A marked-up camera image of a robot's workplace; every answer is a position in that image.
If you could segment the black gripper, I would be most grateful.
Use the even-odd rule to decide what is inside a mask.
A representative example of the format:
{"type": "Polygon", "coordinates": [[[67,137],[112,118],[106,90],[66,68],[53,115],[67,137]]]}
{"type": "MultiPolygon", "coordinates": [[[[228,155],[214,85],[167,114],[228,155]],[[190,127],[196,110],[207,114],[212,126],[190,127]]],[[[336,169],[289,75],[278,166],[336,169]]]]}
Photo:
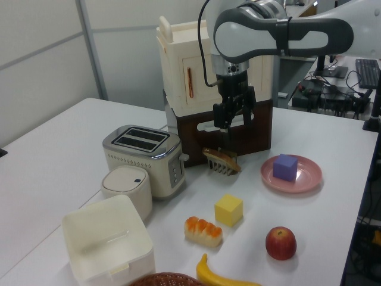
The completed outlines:
{"type": "Polygon", "coordinates": [[[228,132],[231,120],[239,112],[243,114],[244,124],[250,124],[256,98],[254,87],[248,86],[247,72],[216,77],[220,81],[217,87],[222,102],[213,105],[214,126],[228,132]]]}

